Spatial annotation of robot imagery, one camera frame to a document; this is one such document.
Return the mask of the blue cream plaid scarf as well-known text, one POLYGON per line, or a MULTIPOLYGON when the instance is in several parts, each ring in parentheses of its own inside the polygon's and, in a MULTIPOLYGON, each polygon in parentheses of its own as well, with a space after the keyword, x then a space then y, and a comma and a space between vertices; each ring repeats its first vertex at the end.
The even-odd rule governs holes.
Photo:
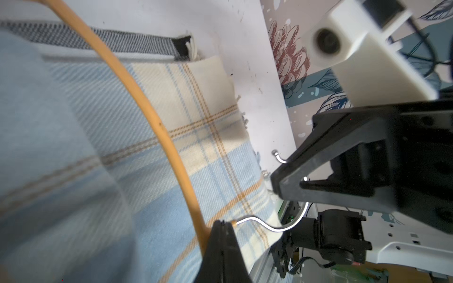
MULTIPOLYGON (((277 212, 219 57, 131 61, 208 226, 277 212)), ((1 32, 1 281, 189 283, 201 263, 178 181, 102 61, 1 32)))

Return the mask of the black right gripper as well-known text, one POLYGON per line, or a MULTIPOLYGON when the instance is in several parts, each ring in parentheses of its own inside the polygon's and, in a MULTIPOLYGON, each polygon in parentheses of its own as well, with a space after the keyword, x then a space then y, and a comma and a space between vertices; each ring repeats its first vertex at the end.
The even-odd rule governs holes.
POLYGON ((451 233, 453 103, 319 114, 271 183, 284 200, 396 211, 451 233))

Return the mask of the black grey checkered scarf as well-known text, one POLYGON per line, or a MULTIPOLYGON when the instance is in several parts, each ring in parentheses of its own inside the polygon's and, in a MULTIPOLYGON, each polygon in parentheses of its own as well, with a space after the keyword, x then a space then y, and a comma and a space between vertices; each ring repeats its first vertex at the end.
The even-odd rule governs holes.
MULTIPOLYGON (((1 21, 1 28, 34 44, 91 50, 92 47, 69 25, 44 21, 1 21)), ((170 56, 176 61, 195 60, 196 46, 190 35, 179 38, 92 28, 114 53, 170 56)))

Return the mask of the wooden clothes hanger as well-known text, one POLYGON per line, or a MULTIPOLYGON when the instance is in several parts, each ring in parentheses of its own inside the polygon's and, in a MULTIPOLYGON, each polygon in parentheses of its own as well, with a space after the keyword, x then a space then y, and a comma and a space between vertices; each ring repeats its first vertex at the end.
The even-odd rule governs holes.
MULTIPOLYGON (((89 46, 94 49, 94 51, 100 56, 100 58, 110 67, 112 72, 118 77, 118 79, 123 83, 126 90, 129 92, 130 96, 134 99, 144 117, 146 118, 148 124, 154 131, 158 142, 162 146, 166 157, 169 160, 169 163, 173 169, 173 172, 176 176, 176 179, 180 185, 181 191, 183 193, 184 199, 186 201, 189 213, 192 219, 193 227, 197 235, 199 247, 201 254, 204 255, 208 246, 208 240, 210 238, 211 229, 207 227, 202 211, 199 206, 195 191, 192 187, 189 175, 187 173, 186 167, 169 135, 166 127, 162 123, 159 115, 151 105, 148 98, 145 96, 144 92, 139 87, 136 80, 132 75, 127 71, 124 65, 119 61, 119 59, 114 55, 111 49, 96 35, 92 29, 63 1, 31 1, 38 2, 44 6, 51 9, 63 22, 69 25, 76 33, 78 33, 81 38, 88 43, 89 46)), ((219 139, 219 134, 217 128, 209 126, 213 137, 215 139, 216 145, 220 148, 220 154, 222 158, 226 158, 227 165, 229 163, 229 158, 226 153, 226 150, 219 139)), ((254 221, 265 229, 271 232, 284 232, 294 228, 308 213, 310 209, 310 204, 305 203, 304 208, 299 210, 296 218, 281 227, 273 227, 260 218, 256 216, 244 216, 238 220, 231 221, 233 227, 236 227, 239 224, 243 224, 247 221, 254 221)))

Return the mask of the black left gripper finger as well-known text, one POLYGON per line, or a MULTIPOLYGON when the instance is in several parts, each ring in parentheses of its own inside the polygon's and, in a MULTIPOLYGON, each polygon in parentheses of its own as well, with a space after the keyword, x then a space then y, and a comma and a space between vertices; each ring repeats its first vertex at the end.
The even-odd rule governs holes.
POLYGON ((250 283, 233 226, 215 221, 196 283, 250 283))

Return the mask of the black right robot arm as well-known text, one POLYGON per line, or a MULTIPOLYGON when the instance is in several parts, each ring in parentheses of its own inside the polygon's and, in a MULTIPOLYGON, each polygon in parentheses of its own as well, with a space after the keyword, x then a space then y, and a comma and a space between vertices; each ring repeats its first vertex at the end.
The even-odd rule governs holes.
POLYGON ((453 231, 453 102, 450 99, 332 110, 272 175, 284 200, 346 207, 311 221, 310 239, 337 264, 363 261, 360 210, 400 212, 453 231))

